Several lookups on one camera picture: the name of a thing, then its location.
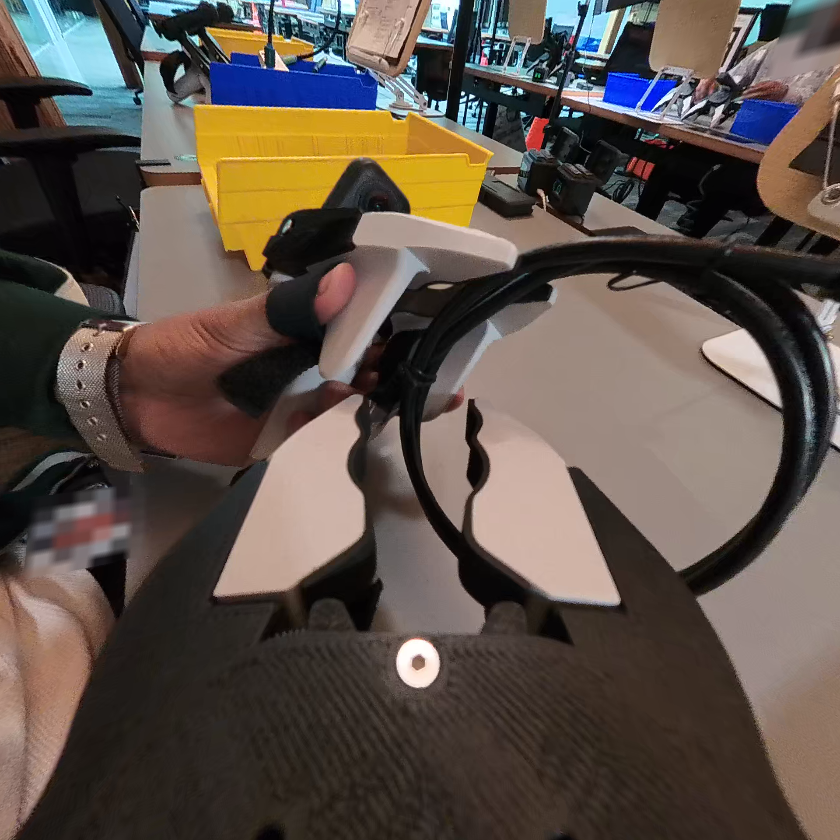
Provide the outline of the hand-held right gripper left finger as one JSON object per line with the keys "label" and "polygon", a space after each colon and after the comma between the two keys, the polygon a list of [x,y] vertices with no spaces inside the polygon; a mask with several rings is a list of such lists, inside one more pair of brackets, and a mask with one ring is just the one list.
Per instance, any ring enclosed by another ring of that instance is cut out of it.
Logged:
{"label": "hand-held right gripper left finger", "polygon": [[370,406],[354,394],[321,413],[269,457],[213,596],[299,601],[331,585],[358,552],[375,550],[364,471]]}

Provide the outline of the grey desk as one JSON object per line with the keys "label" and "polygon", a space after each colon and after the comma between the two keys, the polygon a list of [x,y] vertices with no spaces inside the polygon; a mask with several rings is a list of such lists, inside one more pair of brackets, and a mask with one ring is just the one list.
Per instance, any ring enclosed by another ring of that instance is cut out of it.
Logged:
{"label": "grey desk", "polygon": [[[146,62],[144,159],[194,152],[192,107],[173,108]],[[263,286],[227,253],[198,185],[142,190],[126,309],[153,321],[247,298]],[[677,290],[564,281],[552,310],[494,343],[465,386],[582,469],[676,568],[693,564],[752,515],[779,453],[780,417],[713,369],[700,347],[732,325]],[[423,431],[423,461],[447,514],[469,492],[465,411]],[[425,521],[396,424],[371,451],[377,629],[474,632],[482,610]],[[140,498],[127,595],[203,518],[233,470],[156,458],[132,479]],[[738,577],[700,599],[752,703],[785,795],[810,838],[838,838],[838,453],[784,530]]]}

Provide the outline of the person's left forearm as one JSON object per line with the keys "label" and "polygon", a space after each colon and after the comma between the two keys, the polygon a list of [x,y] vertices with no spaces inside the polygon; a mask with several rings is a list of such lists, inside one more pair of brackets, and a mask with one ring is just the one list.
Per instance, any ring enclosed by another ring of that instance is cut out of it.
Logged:
{"label": "person's left forearm", "polygon": [[78,438],[56,399],[56,370],[70,336],[102,311],[55,292],[67,273],[1,252],[1,425],[48,438]]}

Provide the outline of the blue plastic bin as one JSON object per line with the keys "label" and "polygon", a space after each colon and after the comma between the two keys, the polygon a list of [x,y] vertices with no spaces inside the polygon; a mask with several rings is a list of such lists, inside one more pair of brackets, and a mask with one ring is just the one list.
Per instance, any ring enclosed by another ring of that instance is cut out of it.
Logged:
{"label": "blue plastic bin", "polygon": [[602,101],[604,104],[653,112],[661,101],[667,101],[677,87],[677,79],[647,79],[636,73],[611,71],[607,74]]}
{"label": "blue plastic bin", "polygon": [[368,70],[325,59],[267,69],[257,56],[234,53],[234,62],[209,70],[213,105],[284,109],[376,109],[378,82]]}
{"label": "blue plastic bin", "polygon": [[801,107],[784,101],[745,99],[729,132],[744,142],[770,145]]}

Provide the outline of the person's left hand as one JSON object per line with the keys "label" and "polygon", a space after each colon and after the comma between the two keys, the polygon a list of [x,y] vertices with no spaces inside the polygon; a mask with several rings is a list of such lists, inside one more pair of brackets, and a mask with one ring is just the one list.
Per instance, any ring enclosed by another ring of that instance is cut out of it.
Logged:
{"label": "person's left hand", "polygon": [[146,323],[119,363],[122,427],[137,449],[245,467],[270,405],[319,351],[279,334],[270,294]]}

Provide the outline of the yellow plastic bin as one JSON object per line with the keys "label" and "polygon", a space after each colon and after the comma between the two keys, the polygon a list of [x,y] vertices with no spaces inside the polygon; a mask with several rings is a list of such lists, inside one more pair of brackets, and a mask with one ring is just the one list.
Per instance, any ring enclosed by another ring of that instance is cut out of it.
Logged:
{"label": "yellow plastic bin", "polygon": [[[232,59],[234,53],[246,56],[263,56],[268,36],[259,31],[240,31],[219,27],[208,27],[206,32],[219,45],[221,50]],[[276,55],[285,60],[289,56],[308,56],[315,50],[314,45],[301,38],[285,39],[274,35],[272,45]]]}
{"label": "yellow plastic bin", "polygon": [[436,122],[382,110],[198,104],[196,159],[226,251],[252,270],[289,214],[323,205],[348,165],[375,161],[411,213],[469,226],[492,153]]}

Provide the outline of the silver mesh wristwatch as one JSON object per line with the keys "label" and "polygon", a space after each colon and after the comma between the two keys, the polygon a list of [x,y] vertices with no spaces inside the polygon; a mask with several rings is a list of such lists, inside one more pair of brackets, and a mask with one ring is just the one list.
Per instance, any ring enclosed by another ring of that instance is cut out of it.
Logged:
{"label": "silver mesh wristwatch", "polygon": [[90,451],[104,464],[141,473],[144,463],[130,441],[119,398],[121,363],[141,322],[84,321],[60,352],[55,393]]}

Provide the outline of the brown board on white stand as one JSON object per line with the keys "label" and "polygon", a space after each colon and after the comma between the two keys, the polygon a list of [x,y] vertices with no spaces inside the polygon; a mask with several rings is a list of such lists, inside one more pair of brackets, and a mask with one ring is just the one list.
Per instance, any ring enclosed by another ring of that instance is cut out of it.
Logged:
{"label": "brown board on white stand", "polygon": [[369,71],[391,96],[393,113],[427,116],[428,102],[403,77],[421,34],[429,1],[362,1],[346,40],[347,60]]}

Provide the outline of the black and beige panel board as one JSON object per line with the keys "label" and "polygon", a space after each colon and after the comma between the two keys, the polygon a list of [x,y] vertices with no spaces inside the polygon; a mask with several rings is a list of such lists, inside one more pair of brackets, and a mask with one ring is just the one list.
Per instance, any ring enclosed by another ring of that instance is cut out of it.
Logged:
{"label": "black and beige panel board", "polygon": [[543,42],[546,1],[510,1],[508,8],[509,48],[502,65],[508,75],[519,75],[532,46]]}
{"label": "black and beige panel board", "polygon": [[651,113],[668,114],[681,92],[692,92],[693,80],[717,75],[728,49],[740,1],[662,1],[658,6],[648,64],[655,71],[637,110],[660,79],[679,79]]}

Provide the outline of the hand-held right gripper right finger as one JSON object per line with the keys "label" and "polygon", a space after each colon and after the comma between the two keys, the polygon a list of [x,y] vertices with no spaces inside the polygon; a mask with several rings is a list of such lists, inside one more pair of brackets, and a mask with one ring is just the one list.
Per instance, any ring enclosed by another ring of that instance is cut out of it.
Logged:
{"label": "hand-held right gripper right finger", "polygon": [[551,603],[617,607],[613,576],[563,457],[539,434],[486,401],[471,400],[462,533],[479,580]]}

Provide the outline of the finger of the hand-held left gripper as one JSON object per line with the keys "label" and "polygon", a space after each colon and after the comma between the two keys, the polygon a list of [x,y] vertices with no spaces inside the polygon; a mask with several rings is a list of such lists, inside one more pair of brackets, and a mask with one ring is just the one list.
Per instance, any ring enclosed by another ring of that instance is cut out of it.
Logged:
{"label": "finger of the hand-held left gripper", "polygon": [[523,301],[511,303],[467,332],[449,350],[430,386],[423,410],[423,420],[431,421],[447,410],[461,390],[481,355],[494,342],[518,332],[549,311],[557,298],[553,287],[538,287]]}
{"label": "finger of the hand-held left gripper", "polygon": [[486,277],[512,269],[515,245],[470,228],[404,213],[364,213],[354,231],[354,267],[367,276],[407,250],[433,277]]}

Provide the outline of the flat black device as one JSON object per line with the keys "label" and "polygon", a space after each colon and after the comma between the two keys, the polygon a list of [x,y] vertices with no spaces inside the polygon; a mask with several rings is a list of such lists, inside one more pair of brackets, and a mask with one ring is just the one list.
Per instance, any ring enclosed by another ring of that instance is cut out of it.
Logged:
{"label": "flat black device", "polygon": [[479,203],[506,219],[530,217],[535,199],[517,187],[489,176],[479,189]]}

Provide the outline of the black and grey strapped device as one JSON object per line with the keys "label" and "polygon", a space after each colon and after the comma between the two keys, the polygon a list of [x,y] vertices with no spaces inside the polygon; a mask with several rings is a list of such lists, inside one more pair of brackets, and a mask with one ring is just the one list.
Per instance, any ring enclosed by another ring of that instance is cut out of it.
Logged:
{"label": "black and grey strapped device", "polygon": [[208,29],[234,20],[234,10],[228,4],[201,2],[193,10],[152,22],[158,36],[180,46],[159,64],[164,88],[174,104],[198,94],[210,97],[212,64],[228,65],[230,58]]}

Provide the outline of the black steel pole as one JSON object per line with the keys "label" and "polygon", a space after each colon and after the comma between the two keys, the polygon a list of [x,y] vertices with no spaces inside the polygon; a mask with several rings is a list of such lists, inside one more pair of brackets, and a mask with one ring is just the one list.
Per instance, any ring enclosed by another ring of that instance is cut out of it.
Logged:
{"label": "black steel pole", "polygon": [[445,108],[445,117],[452,122],[456,122],[459,117],[464,73],[473,32],[475,4],[475,1],[458,2],[455,40],[449,65],[448,92]]}

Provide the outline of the black charger box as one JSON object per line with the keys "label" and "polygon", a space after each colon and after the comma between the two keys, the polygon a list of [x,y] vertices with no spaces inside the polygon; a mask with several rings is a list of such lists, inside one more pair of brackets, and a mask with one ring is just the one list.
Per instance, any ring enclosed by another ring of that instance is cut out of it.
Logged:
{"label": "black charger box", "polygon": [[584,166],[562,162],[556,171],[549,203],[561,215],[583,219],[601,186],[600,179]]}
{"label": "black charger box", "polygon": [[529,196],[549,198],[558,180],[559,165],[547,150],[526,150],[521,158],[518,189]]}

